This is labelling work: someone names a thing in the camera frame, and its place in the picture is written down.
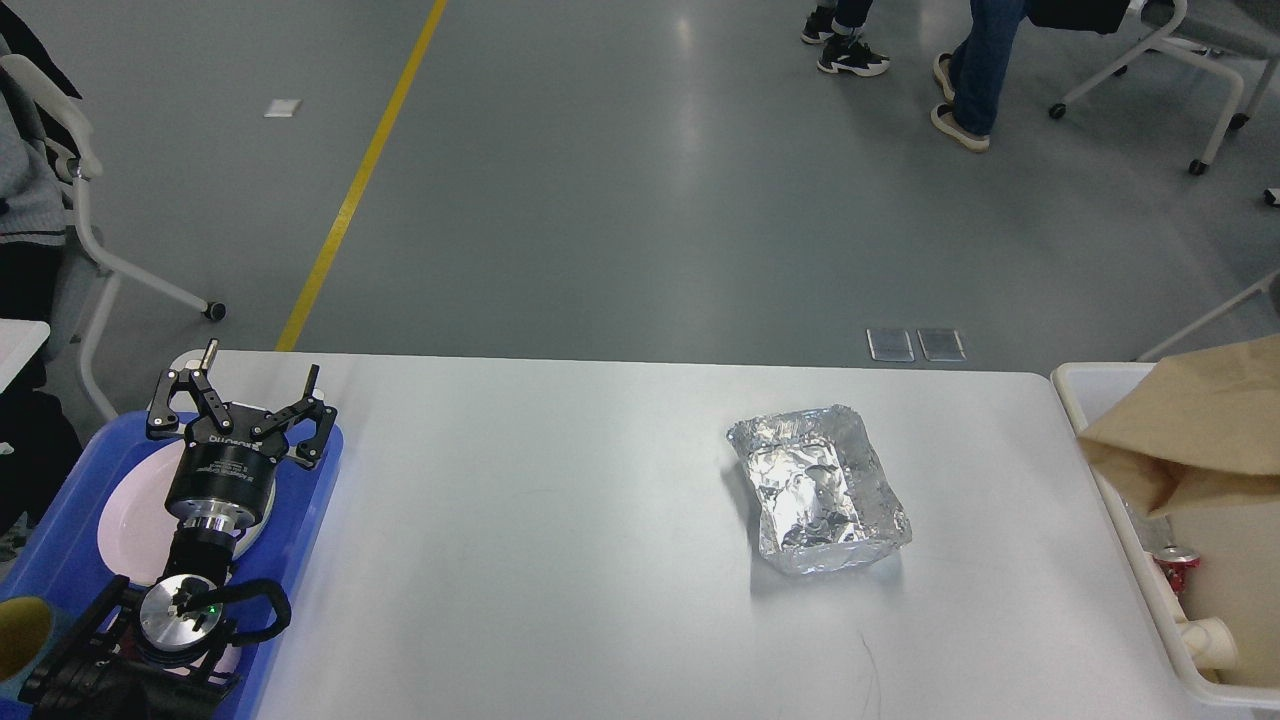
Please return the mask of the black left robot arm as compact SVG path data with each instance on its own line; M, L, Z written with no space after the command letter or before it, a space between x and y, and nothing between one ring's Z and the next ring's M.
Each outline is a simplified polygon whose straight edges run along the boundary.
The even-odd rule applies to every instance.
M224 400L218 352L165 370L90 442L6 579L49 620L3 674L5 719L248 719L337 483L338 411L308 369L270 410Z

